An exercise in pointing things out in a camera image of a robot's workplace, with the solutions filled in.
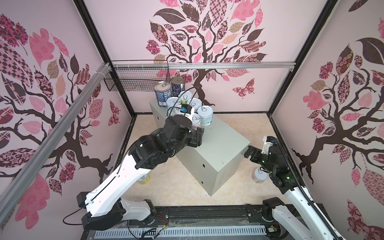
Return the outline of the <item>light green small can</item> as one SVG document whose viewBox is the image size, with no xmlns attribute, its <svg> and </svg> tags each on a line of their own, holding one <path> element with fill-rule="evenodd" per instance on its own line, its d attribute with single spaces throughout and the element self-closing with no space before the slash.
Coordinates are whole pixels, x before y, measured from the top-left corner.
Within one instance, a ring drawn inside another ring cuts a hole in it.
<svg viewBox="0 0 384 240">
<path fill-rule="evenodd" d="M 181 104 L 187 104 L 189 100 L 193 98 L 193 94 L 190 91 L 181 91 L 178 95 Z"/>
</svg>

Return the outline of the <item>pale blue small can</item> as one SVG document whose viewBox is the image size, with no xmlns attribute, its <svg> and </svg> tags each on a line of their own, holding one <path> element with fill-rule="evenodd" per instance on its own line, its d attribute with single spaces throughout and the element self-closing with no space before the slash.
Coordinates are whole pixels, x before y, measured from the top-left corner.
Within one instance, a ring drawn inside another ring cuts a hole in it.
<svg viewBox="0 0 384 240">
<path fill-rule="evenodd" d="M 202 126 L 208 126 L 212 123 L 214 111 L 210 106 L 201 106 L 198 108 L 197 113 L 201 118 Z"/>
</svg>

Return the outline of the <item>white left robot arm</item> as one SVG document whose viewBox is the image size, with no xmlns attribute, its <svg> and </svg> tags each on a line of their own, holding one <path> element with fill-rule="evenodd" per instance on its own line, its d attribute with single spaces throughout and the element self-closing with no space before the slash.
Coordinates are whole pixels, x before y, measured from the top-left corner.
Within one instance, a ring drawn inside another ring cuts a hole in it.
<svg viewBox="0 0 384 240">
<path fill-rule="evenodd" d="M 78 206 L 87 211 L 82 217 L 83 228 L 104 231 L 121 221 L 151 223 L 157 214 L 152 201 L 132 202 L 122 199 L 122 195 L 184 147 L 199 147 L 204 131 L 193 127 L 189 118 L 175 115 L 166 118 L 162 128 L 138 138 L 107 179 L 93 191 L 78 194 Z"/>
</svg>

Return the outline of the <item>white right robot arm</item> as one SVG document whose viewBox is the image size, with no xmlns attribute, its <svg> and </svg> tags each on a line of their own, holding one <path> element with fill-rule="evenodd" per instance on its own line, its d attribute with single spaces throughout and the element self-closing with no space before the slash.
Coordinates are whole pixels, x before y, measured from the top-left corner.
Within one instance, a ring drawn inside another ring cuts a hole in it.
<svg viewBox="0 0 384 240">
<path fill-rule="evenodd" d="M 284 234 L 295 240 L 342 240 L 343 236 L 332 225 L 326 215 L 315 203 L 311 194 L 299 180 L 293 165 L 286 160 L 276 143 L 267 142 L 262 149 L 248 146 L 244 157 L 259 164 L 290 201 L 298 213 L 289 210 L 278 197 L 263 201 L 261 216 L 267 222 L 276 222 Z"/>
</svg>

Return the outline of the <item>blue white label can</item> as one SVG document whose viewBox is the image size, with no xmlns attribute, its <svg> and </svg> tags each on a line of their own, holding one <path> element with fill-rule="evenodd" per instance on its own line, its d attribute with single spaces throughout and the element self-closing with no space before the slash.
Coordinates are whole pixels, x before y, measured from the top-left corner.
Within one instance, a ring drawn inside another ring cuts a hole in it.
<svg viewBox="0 0 384 240">
<path fill-rule="evenodd" d="M 172 86 L 170 83 L 160 81 L 154 86 L 158 105 L 161 108 L 167 107 L 167 100 L 172 97 Z"/>
</svg>

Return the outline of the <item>yellow label small can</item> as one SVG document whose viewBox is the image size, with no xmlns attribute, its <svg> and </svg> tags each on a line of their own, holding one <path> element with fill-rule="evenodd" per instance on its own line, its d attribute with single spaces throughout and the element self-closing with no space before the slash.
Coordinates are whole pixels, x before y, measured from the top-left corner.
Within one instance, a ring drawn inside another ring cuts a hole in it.
<svg viewBox="0 0 384 240">
<path fill-rule="evenodd" d="M 145 174 L 141 178 L 137 180 L 137 182 L 141 185 L 145 185 L 150 181 L 150 174 Z"/>
</svg>

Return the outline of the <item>pink label small can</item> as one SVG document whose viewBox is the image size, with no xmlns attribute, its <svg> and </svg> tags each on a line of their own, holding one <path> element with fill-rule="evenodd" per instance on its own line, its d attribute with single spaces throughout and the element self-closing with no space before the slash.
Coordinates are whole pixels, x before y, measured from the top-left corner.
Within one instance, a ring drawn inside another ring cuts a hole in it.
<svg viewBox="0 0 384 240">
<path fill-rule="evenodd" d="M 194 129 L 201 127 L 201 117 L 196 113 L 192 115 L 192 127 Z"/>
</svg>

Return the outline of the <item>teal label small can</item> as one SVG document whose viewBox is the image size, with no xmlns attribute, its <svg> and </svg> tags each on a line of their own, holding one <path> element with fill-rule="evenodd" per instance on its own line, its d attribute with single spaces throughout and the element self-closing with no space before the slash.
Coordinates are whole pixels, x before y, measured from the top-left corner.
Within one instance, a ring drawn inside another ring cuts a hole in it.
<svg viewBox="0 0 384 240">
<path fill-rule="evenodd" d="M 178 97 L 171 97 L 166 101 L 167 116 L 174 116 L 180 113 L 181 100 Z"/>
</svg>

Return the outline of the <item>pink floral small can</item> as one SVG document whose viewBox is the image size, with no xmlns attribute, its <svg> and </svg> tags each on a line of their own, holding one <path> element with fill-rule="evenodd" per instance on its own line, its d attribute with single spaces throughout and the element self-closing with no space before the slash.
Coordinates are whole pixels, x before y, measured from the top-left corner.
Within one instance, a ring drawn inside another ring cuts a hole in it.
<svg viewBox="0 0 384 240">
<path fill-rule="evenodd" d="M 252 179 L 255 183 L 261 184 L 265 180 L 267 180 L 269 177 L 269 174 L 263 171 L 261 168 L 256 168 L 252 174 Z"/>
</svg>

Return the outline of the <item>dark blue tall can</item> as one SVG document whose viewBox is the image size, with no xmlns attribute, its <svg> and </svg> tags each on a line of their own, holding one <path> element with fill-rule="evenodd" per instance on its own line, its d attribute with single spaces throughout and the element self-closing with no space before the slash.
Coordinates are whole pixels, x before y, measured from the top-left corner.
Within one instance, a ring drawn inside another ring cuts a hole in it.
<svg viewBox="0 0 384 240">
<path fill-rule="evenodd" d="M 171 78 L 173 97 L 178 97 L 179 94 L 185 91 L 185 79 L 181 76 Z"/>
</svg>

